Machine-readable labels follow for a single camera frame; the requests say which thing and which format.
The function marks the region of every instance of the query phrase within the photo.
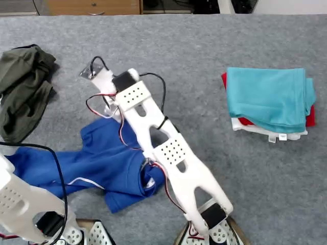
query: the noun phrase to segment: white stripe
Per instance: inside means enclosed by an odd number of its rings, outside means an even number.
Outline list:
[[[73,181],[70,181],[67,185],[72,185],[72,184],[73,184],[75,181],[77,181],[77,180],[82,180],[82,181],[85,181],[85,182],[87,182],[87,183],[91,183],[92,185],[95,185],[96,187],[98,187],[98,188],[104,190],[104,188],[103,188],[101,185],[97,184],[97,183],[94,182],[93,180],[89,180],[89,179],[86,179],[86,178],[83,178],[83,177],[77,177],[77,178],[74,179]]]

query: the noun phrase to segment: red cloth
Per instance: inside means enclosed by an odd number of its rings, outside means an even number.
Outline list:
[[[224,84],[224,87],[226,89],[226,87],[227,87],[227,73],[226,72],[223,75],[221,75],[221,79],[223,80],[223,84]],[[240,117],[239,121],[244,126],[254,125],[251,121],[249,121],[248,119],[246,119],[244,117]],[[307,127],[312,127],[312,126],[315,126],[315,125],[316,125],[316,122],[315,122],[315,107],[314,107],[314,105],[312,105],[312,107],[310,109],[310,115],[306,117],[306,126]]]

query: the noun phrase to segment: olive green cloth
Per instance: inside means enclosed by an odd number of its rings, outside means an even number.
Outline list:
[[[0,134],[7,142],[21,142],[36,127],[52,85],[45,81],[55,58],[39,46],[19,47],[0,59]]]

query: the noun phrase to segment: red wire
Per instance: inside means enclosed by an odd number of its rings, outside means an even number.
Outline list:
[[[118,130],[118,135],[119,135],[119,139],[121,140],[121,142],[125,145],[130,147],[123,139],[123,134],[122,134],[122,130],[123,130],[123,126],[124,126],[124,115],[122,114],[121,110],[119,109],[119,113],[121,115],[121,125],[119,126],[119,130]],[[135,148],[135,147],[130,147],[132,150],[142,150],[141,148]]]
[[[183,213],[185,213],[185,211],[182,209],[181,206],[179,206],[173,199],[172,197],[170,196],[170,193],[169,193],[169,190],[168,190],[168,178],[167,178],[167,175],[166,175],[166,172],[165,170],[163,169],[163,167],[161,167],[158,163],[156,162],[152,162],[150,165],[154,165],[158,168],[161,169],[161,171],[163,172],[163,175],[165,176],[165,191],[166,191],[166,195],[168,196],[168,198],[170,199],[170,201],[177,207],[179,208]]]
[[[102,114],[100,114],[100,113],[97,112],[96,110],[92,109],[91,106],[88,104],[88,101],[89,101],[91,98],[93,98],[93,97],[97,97],[97,96],[109,96],[109,97],[110,97],[110,96],[116,96],[116,94],[115,94],[115,93],[96,93],[96,94],[90,96],[90,97],[85,101],[86,106],[88,107],[88,109],[89,109],[91,112],[93,112],[95,115],[98,115],[98,116],[103,117]]]
[[[190,221],[189,235],[190,236],[197,236],[197,235],[199,235],[199,232],[196,232],[195,234],[191,234],[191,228],[192,228],[192,222]]]
[[[14,239],[14,238],[19,238],[19,236],[16,236],[16,235],[5,235],[5,234],[1,234],[0,233],[0,237],[3,239],[3,240],[8,240],[8,239]]]

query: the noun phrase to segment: cable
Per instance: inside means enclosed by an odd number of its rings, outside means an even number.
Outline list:
[[[160,3],[161,3],[161,6],[162,6],[163,13],[165,14],[166,13],[166,8],[165,8],[165,5],[164,5],[164,1],[160,0]]]
[[[65,214],[64,214],[64,218],[63,218],[63,224],[61,227],[61,230],[58,234],[58,236],[54,239],[53,242],[51,242],[51,244],[49,245],[54,245],[56,244],[57,241],[59,241],[65,227],[66,227],[66,223],[67,223],[67,217],[68,217],[68,200],[67,200],[67,192],[66,192],[66,188],[65,188],[65,181],[63,179],[63,175],[62,175],[62,171],[61,171],[61,167],[60,167],[60,163],[59,160],[57,158],[56,153],[54,152],[53,149],[44,146],[44,145],[39,145],[39,144],[30,144],[30,143],[9,143],[9,142],[3,142],[0,141],[0,145],[5,145],[5,146],[28,146],[28,147],[36,147],[36,148],[40,148],[40,149],[44,149],[49,151],[52,155],[53,158],[55,159],[56,165],[57,165],[57,169],[58,169],[58,174],[59,174],[59,178],[60,178],[60,183],[61,183],[61,187],[62,187],[62,192],[63,192],[63,199],[64,199],[64,209],[65,209]]]
[[[122,134],[122,130],[123,130],[123,127],[124,127],[124,115],[122,114],[121,110],[119,109],[119,113],[121,115],[121,124],[119,126],[119,129],[118,129],[118,135],[119,135],[119,139],[121,140],[121,142],[125,145],[125,146],[128,146],[130,147],[132,150],[142,150],[141,148],[135,148],[135,147],[131,147],[129,146],[123,139],[123,134]]]
[[[104,60],[102,59],[101,56],[94,56],[93,59],[91,60],[90,62],[90,72],[91,72],[91,76],[93,77],[95,74],[94,74],[94,71],[93,71],[93,63],[96,59],[100,59],[104,68],[106,68],[106,70],[109,70],[108,66],[106,65],[106,62],[104,62]]]
[[[103,118],[105,118],[105,119],[110,119],[110,118],[112,118],[112,117],[115,115],[115,113],[117,112],[118,107],[116,108],[116,110],[113,112],[113,114],[112,114],[111,116],[105,116],[105,115],[101,114],[100,112],[96,111],[95,109],[91,108],[91,106],[88,104],[88,101],[89,101],[91,98],[93,98],[93,97],[97,97],[97,96],[101,96],[102,99],[106,102],[106,105],[110,108],[110,105],[108,104],[108,102],[106,101],[106,98],[104,98],[104,96],[109,96],[109,97],[111,98],[111,97],[116,96],[116,94],[115,94],[115,93],[96,93],[96,94],[90,96],[90,97],[85,101],[85,104],[86,104],[86,106],[88,107],[88,109],[89,109],[91,112],[93,112],[95,115],[98,115],[98,116],[103,117]]]
[[[40,16],[40,12],[38,11],[38,9],[36,7],[35,1],[32,0],[32,2],[33,2],[33,5],[34,5],[34,8],[35,8],[35,11],[36,11],[37,15]]]
[[[159,78],[161,80],[161,82],[162,82],[163,92],[162,92],[162,101],[161,101],[161,112],[163,113],[164,112],[164,106],[165,106],[165,100],[166,100],[166,82],[164,81],[164,79],[161,76],[159,76],[158,74],[153,73],[153,72],[142,73],[139,76],[143,77],[143,76],[147,76],[147,75],[153,75],[153,76]]]
[[[237,237],[237,234],[236,234],[236,232],[235,232],[233,226],[231,226],[231,224],[230,224],[230,222],[228,221],[228,219],[226,219],[226,222],[227,222],[227,224],[229,225],[229,227],[230,227],[230,229],[231,229],[231,231],[232,231],[232,233],[233,233],[233,235],[234,235],[234,237],[235,237],[235,239],[236,239],[237,245],[240,245],[239,238]]]
[[[163,172],[163,175],[165,176],[165,191],[166,191],[166,194],[167,194],[167,196],[168,196],[168,198],[169,198],[169,200],[177,207],[177,208],[179,208],[183,213],[185,213],[185,211],[182,209],[182,207],[181,206],[179,206],[174,200],[173,200],[173,198],[171,197],[171,195],[170,195],[170,193],[169,193],[169,190],[168,190],[168,178],[167,178],[167,175],[166,175],[166,172],[165,172],[165,170],[164,170],[164,168],[160,165],[160,164],[158,164],[157,162],[152,162],[152,163],[150,163],[150,165],[154,165],[154,166],[156,166],[156,167],[158,167],[158,168],[160,168],[161,169],[161,171]]]
[[[14,239],[14,238],[19,238],[19,236],[16,236],[16,235],[9,235],[9,236],[7,236],[5,234],[0,233],[0,238],[2,240],[9,240],[9,239]]]

